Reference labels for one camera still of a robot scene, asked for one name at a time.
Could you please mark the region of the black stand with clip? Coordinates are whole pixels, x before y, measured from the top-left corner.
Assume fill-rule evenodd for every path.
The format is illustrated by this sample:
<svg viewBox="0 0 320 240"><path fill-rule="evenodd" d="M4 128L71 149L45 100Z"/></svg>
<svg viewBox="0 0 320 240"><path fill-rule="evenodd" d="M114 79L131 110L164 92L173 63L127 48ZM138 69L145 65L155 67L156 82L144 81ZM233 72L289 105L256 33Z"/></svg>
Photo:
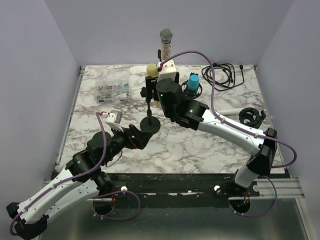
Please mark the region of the black stand with clip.
<svg viewBox="0 0 320 240"><path fill-rule="evenodd" d="M152 134L156 134L160 128L160 121L152 116L151 111L151 99L153 97L152 90L148 90L146 87L142 87L140 91L141 97L145 98L145 102L147 103L147 116L144 117L140 122L140 129L143 132L149 132Z"/></svg>

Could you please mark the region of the yellow microphone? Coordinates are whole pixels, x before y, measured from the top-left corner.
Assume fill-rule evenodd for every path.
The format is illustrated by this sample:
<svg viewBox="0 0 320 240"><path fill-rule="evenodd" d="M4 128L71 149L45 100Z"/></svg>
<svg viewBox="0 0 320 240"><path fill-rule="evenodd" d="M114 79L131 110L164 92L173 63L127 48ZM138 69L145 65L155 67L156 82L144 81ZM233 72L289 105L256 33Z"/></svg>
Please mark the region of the yellow microphone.
<svg viewBox="0 0 320 240"><path fill-rule="evenodd" d="M149 77L157 78L159 76L157 65L154 63L148 64L146 67L146 75ZM161 104L158 100L154 100L154 104L158 109L161 107Z"/></svg>

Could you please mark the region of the black tripod shock mount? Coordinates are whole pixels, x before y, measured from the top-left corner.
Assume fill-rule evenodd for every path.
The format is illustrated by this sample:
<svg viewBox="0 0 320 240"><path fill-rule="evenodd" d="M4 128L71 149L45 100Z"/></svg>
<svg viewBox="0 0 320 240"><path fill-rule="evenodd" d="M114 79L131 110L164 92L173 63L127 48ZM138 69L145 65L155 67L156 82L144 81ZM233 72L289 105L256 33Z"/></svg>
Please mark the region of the black tripod shock mount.
<svg viewBox="0 0 320 240"><path fill-rule="evenodd" d="M181 85L181 88L182 88L182 91L185 95L185 98L188 99L188 100L195 100L197 99L198 97L201 96L202 92L203 92L203 87L202 85L200 84L200 78L199 78L199 86L198 86L198 89L197 91L191 91L191 90L188 90L188 86L187 86L187 83L188 83L188 80L184 81Z"/></svg>

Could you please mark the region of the blue microphone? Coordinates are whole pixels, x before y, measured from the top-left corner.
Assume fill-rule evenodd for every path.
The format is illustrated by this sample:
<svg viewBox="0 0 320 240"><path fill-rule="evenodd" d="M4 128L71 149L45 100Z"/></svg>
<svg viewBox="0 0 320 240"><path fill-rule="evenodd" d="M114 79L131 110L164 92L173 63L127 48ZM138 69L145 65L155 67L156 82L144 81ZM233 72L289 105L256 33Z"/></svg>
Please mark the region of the blue microphone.
<svg viewBox="0 0 320 240"><path fill-rule="evenodd" d="M199 87L199 76L197 74L191 74L187 82L187 89L189 91L197 91L198 87Z"/></svg>

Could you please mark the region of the white microphone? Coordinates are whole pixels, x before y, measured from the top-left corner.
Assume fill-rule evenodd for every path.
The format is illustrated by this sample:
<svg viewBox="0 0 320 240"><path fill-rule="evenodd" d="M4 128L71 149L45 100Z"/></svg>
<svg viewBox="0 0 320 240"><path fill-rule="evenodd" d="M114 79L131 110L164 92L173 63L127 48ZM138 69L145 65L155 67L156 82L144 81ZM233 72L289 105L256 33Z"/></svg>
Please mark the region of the white microphone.
<svg viewBox="0 0 320 240"><path fill-rule="evenodd" d="M230 108L230 109L218 110L218 113L223 116L230 116L230 115L238 115L241 111L242 111L242 108Z"/></svg>

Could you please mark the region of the black shock mount round-base stand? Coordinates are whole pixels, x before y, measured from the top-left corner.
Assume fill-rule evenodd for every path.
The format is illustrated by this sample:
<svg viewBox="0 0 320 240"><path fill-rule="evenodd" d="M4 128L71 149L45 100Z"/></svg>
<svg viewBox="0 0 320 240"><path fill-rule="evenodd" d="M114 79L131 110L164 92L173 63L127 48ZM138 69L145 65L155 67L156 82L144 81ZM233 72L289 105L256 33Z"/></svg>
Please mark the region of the black shock mount round-base stand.
<svg viewBox="0 0 320 240"><path fill-rule="evenodd" d="M239 112L238 118L241 124L258 129L266 118L266 114L263 110L246 107Z"/></svg>

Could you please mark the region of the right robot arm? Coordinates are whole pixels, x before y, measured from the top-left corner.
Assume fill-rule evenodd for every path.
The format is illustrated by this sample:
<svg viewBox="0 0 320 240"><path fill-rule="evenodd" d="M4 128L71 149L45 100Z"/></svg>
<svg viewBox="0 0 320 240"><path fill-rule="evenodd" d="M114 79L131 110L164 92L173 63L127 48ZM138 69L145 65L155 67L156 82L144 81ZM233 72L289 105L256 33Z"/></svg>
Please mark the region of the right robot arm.
<svg viewBox="0 0 320 240"><path fill-rule="evenodd" d="M163 114L181 127L213 134L250 154L249 160L235 173L230 191L241 196L259 176L271 173L277 150L277 131L257 129L214 112L208 105L186 98L182 87L170 74L145 77L146 95L158 101Z"/></svg>

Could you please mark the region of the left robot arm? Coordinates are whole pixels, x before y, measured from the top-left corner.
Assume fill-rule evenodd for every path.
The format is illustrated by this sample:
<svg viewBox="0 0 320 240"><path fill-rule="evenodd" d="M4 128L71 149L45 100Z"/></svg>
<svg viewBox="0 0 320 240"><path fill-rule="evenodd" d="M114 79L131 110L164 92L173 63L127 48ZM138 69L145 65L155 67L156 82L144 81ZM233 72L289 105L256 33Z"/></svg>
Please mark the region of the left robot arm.
<svg viewBox="0 0 320 240"><path fill-rule="evenodd" d="M124 148L144 149L153 134L132 124L111 131L113 135L104 130L95 133L87 147L75 153L50 183L29 199L6 207L12 219L11 235L32 240L47 229L49 220L60 211L91 197L104 198L112 193L112 180L101 167Z"/></svg>

